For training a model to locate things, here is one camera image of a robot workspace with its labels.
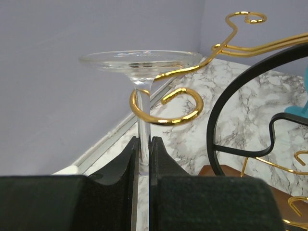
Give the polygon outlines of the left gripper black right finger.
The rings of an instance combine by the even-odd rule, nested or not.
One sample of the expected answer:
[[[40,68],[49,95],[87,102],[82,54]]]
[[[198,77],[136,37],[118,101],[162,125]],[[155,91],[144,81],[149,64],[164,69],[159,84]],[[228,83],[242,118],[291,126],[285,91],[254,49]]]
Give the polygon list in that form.
[[[149,229],[152,231],[283,231],[270,187],[261,179],[192,176],[167,152],[150,146]]]

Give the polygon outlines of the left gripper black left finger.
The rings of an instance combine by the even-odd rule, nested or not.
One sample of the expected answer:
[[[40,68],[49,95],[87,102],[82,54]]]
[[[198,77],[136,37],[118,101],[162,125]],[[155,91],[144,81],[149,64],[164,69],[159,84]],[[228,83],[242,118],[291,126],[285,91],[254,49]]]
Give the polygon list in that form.
[[[3,231],[134,231],[138,150],[123,151],[89,176],[5,176],[0,179]]]

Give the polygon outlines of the blue plastic wine glass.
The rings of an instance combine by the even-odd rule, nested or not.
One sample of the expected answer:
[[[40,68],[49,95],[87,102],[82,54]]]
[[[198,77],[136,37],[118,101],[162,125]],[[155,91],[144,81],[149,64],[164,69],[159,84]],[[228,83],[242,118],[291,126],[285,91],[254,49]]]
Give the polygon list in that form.
[[[292,106],[285,108],[286,113],[296,115],[302,118],[308,118],[308,68],[306,67],[303,77],[303,92],[297,97]]]

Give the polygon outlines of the gold and black glass rack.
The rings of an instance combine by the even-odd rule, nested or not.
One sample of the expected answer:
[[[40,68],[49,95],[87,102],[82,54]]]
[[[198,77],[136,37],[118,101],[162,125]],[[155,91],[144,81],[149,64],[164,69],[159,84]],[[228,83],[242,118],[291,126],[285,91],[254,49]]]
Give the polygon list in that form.
[[[267,148],[260,151],[248,151],[242,145],[244,135],[253,139],[251,130],[245,128],[251,125],[257,127],[257,123],[265,116],[265,110],[273,106],[281,107],[286,104],[286,97],[282,92],[286,90],[282,76],[269,79],[269,71],[306,58],[308,55],[308,35],[302,33],[276,41],[268,42],[255,47],[233,46],[230,41],[237,34],[238,28],[232,22],[232,18],[242,16],[247,24],[261,24],[266,21],[266,16],[257,12],[235,12],[226,16],[225,22],[232,29],[231,34],[220,44],[212,47],[212,53],[199,64],[180,69],[165,71],[156,74],[154,79],[160,81],[165,78],[193,73],[206,67],[217,55],[234,57],[253,57],[272,52],[272,56],[258,62],[242,72],[221,93],[213,106],[207,125],[207,154],[213,172],[223,176],[224,171],[218,161],[218,153],[242,156],[245,161],[255,159],[274,168],[276,164],[267,160],[275,144],[274,122],[279,119],[289,120],[295,123],[308,123],[307,107],[291,106],[283,112],[275,114],[269,123],[270,139]]]

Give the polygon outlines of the clear champagne flute glass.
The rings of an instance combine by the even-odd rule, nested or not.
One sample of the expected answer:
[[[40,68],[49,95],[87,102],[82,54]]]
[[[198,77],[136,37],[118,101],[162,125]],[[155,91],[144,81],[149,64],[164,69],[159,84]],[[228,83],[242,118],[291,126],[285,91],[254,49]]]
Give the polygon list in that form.
[[[186,51],[109,51],[82,55],[79,62],[102,71],[123,73],[134,86],[130,97],[130,107],[138,117],[139,174],[149,174],[150,144],[152,124],[160,126],[183,125],[195,119],[203,110],[201,96],[192,89],[179,88],[162,99],[167,104],[180,94],[188,94],[196,101],[195,109],[183,117],[159,118],[150,116],[150,90],[155,80],[173,75],[185,75],[196,68],[202,55]]]

